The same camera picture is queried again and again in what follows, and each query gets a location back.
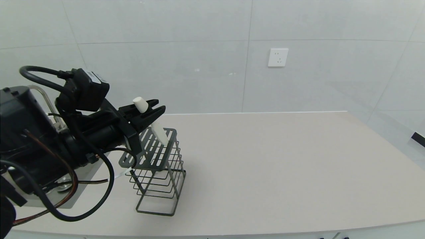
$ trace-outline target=wall tile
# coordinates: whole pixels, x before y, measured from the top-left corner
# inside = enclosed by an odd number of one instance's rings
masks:
[[[251,1],[66,0],[78,43],[248,40]]]
[[[377,109],[425,110],[425,43],[407,45]]]
[[[61,1],[0,1],[0,49],[75,43]]]
[[[108,99],[159,99],[168,114],[240,112],[246,41],[80,45],[88,68],[110,83]]]
[[[251,40],[407,41],[423,0],[254,0]]]
[[[368,126],[413,161],[425,160],[425,148],[411,139],[425,120],[425,111],[375,111]]]
[[[84,68],[84,62],[76,44],[59,46],[37,46],[25,48],[11,48],[0,50],[1,88],[18,85],[36,85],[19,74],[19,68],[24,65],[43,66],[55,70],[69,71],[72,68]],[[53,81],[57,84],[65,84],[65,81],[55,76],[35,73],[40,77]],[[59,92],[41,86],[54,102]],[[33,92],[39,104],[48,111],[44,99],[38,92]]]
[[[388,41],[251,41],[243,111],[372,111],[404,47]],[[270,48],[289,48],[284,68],[267,67]]]
[[[425,43],[425,8],[424,10],[422,10],[422,14],[419,18],[419,21],[415,27],[410,41]]]

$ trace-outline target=black object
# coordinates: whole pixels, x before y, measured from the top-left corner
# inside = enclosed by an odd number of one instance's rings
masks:
[[[16,219],[16,211],[10,201],[0,196],[0,238],[5,238],[12,228],[12,223]]]
[[[140,135],[140,142],[145,149],[140,158],[129,158],[123,154],[119,164],[133,167],[127,176],[137,190],[140,200],[136,206],[139,213],[173,216],[180,199],[186,171],[183,169],[180,147],[177,141],[177,131],[164,128],[168,137],[168,145],[162,145],[155,137],[151,128]]]
[[[425,137],[423,137],[422,135],[420,135],[418,132],[415,132],[412,135],[412,139],[416,142],[418,142],[420,145],[425,147]]]
[[[65,86],[35,76],[30,71],[57,75],[65,80]],[[149,101],[150,106],[143,114],[134,110],[133,105],[116,110],[105,99],[109,84],[93,72],[82,69],[65,72],[37,66],[24,66],[20,69],[20,73],[33,82],[61,92],[55,101],[55,106],[68,126],[67,129],[57,132],[28,87],[16,86],[0,90],[0,156],[2,160],[0,170],[1,174],[9,172],[16,185],[25,193],[34,193],[36,188],[48,187],[68,173],[64,164],[54,155],[48,154],[42,146],[61,156],[73,169],[96,162],[98,159],[95,154],[102,160],[107,160],[105,163],[108,165],[110,162],[103,151],[118,145],[125,145],[133,155],[141,155],[143,148],[139,141],[139,134],[165,112],[165,106],[152,108],[158,104],[158,100]],[[95,113],[83,115],[77,110],[95,111]],[[31,133],[34,138],[29,137],[26,132]],[[111,175],[107,192],[101,202],[90,211],[91,213],[100,207],[109,195],[112,189],[113,171]],[[9,212],[11,210],[8,208],[9,200],[19,206],[26,201],[3,176],[1,176],[0,188],[3,238],[3,232],[9,231],[7,228],[15,220],[14,208],[12,207],[12,214]],[[83,215],[82,217],[64,215],[61,217],[59,212],[53,214],[62,220],[72,218],[72,221],[75,221],[84,218]]]

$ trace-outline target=tile grout line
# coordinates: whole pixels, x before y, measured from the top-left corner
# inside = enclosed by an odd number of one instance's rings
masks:
[[[0,48],[0,50],[41,47],[41,46],[66,46],[66,45],[94,45],[94,44],[125,44],[125,43],[189,43],[189,42],[246,42],[248,40],[186,40],[186,41],[140,41],[140,42],[105,42],[105,43],[62,43],[62,44],[47,44],[36,46],[15,46]],[[425,43],[421,41],[399,41],[399,40],[368,40],[368,39],[281,39],[281,40],[249,40],[249,41],[383,41],[383,42],[408,42],[408,43]]]
[[[393,72],[391,73],[391,76],[390,76],[390,78],[388,79],[387,84],[385,85],[385,88],[384,88],[384,90],[382,91],[381,96],[379,97],[378,101],[377,101],[377,102],[376,102],[376,104],[375,104],[375,107],[374,107],[374,108],[373,108],[373,110],[372,110],[371,115],[369,116],[368,120],[366,121],[366,124],[367,124],[367,123],[369,122],[369,120],[372,118],[373,113],[375,112],[376,108],[378,107],[379,103],[381,102],[382,97],[384,96],[384,93],[385,93],[385,91],[387,90],[388,85],[389,85],[389,84],[390,84],[390,82],[391,82],[391,79],[394,77],[394,73],[396,72],[397,68],[398,68],[398,67],[399,67],[399,65],[400,65],[401,59],[403,58],[404,53],[406,52],[407,45],[409,45],[410,39],[412,38],[413,33],[415,32],[415,29],[416,29],[416,27],[417,27],[417,25],[418,25],[419,21],[421,20],[422,13],[423,13],[424,11],[425,11],[425,5],[422,7],[422,11],[421,11],[421,13],[420,13],[420,14],[419,14],[419,16],[418,16],[418,19],[416,20],[416,23],[415,23],[415,25],[414,25],[414,27],[413,27],[413,29],[412,29],[412,33],[410,34],[409,40],[406,42],[406,45],[405,45],[405,47],[404,47],[404,49],[403,49],[403,53],[401,54],[401,56],[400,56],[399,60],[397,61],[397,64],[396,64],[396,66],[394,67],[394,70],[393,70]]]
[[[74,37],[75,44],[77,45],[78,52],[80,52],[82,62],[84,64],[85,68],[87,69],[87,64],[85,63],[84,57],[82,56],[81,49],[80,49],[78,42],[77,42],[77,38],[75,37],[74,30],[72,29],[71,22],[69,21],[68,13],[65,10],[65,4],[63,3],[63,0],[61,2],[62,2],[63,11],[65,12],[66,20],[68,21],[69,28],[71,29],[72,36]]]
[[[251,14],[249,15],[249,30],[248,30],[248,46],[246,49],[246,62],[245,62],[245,76],[244,76],[244,89],[242,91],[242,107],[241,107],[241,113],[244,112],[244,100],[245,100],[245,85],[247,82],[247,71],[248,71],[248,57],[249,57],[249,38],[251,36],[251,22],[252,22],[252,9],[254,6],[254,0],[251,0]]]

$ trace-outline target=black cable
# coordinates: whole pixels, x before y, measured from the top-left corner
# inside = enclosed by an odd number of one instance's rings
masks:
[[[105,183],[105,182],[108,182],[108,181],[109,181],[108,179],[94,180],[94,181],[79,180],[78,183],[79,184],[101,184],[101,183]],[[62,186],[62,185],[68,185],[68,184],[71,184],[71,183],[72,183],[71,181],[57,182],[57,183],[54,183],[54,187],[56,188],[56,187],[59,187],[59,186]]]
[[[103,152],[107,153],[107,152],[111,152],[111,151],[124,151],[124,152],[128,153],[134,159],[133,166],[131,166],[131,167],[132,168],[136,167],[136,165],[137,165],[137,156],[130,149],[128,149],[128,148],[107,148]]]
[[[43,72],[43,73],[48,73],[48,74],[52,74],[52,75],[55,75],[55,76],[61,76],[63,74],[63,71],[56,71],[56,70],[52,70],[52,69],[49,69],[49,68],[40,67],[40,66],[33,66],[33,65],[26,65],[26,66],[19,68],[19,73],[23,77],[27,78],[28,80],[30,80],[32,82],[38,83],[40,85],[47,86],[51,89],[57,90],[57,91],[65,94],[69,98],[71,104],[75,105],[75,98],[74,98],[74,95],[72,94],[72,92],[70,90],[68,90],[67,88],[65,88],[61,85],[58,85],[56,83],[53,83],[51,81],[48,81],[48,80],[43,79],[41,77],[38,77],[38,76],[30,73],[30,71]]]

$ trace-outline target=wall socket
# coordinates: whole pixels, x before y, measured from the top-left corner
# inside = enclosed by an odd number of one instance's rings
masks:
[[[270,49],[269,67],[284,67],[286,58],[288,57],[288,48],[272,48]]]

